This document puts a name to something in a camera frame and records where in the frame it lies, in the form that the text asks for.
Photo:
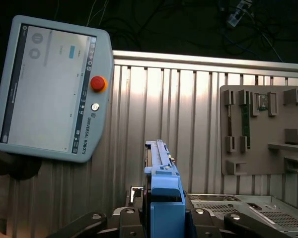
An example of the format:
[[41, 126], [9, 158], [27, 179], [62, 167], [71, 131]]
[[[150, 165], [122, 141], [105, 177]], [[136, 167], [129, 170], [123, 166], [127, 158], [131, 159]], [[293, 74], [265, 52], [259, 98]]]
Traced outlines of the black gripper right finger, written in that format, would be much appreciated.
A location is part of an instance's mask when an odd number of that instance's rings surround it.
[[287, 235], [244, 213], [231, 212], [223, 220], [212, 216], [206, 208], [195, 208], [185, 193], [187, 238], [286, 238]]

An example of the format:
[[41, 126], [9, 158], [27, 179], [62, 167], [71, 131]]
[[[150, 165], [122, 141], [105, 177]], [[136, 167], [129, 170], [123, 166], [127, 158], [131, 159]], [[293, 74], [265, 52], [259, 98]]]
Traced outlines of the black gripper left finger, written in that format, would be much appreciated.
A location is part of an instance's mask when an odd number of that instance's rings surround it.
[[146, 238], [143, 216], [144, 188], [132, 186], [126, 206], [110, 217], [100, 212], [86, 213], [48, 235], [49, 238]]

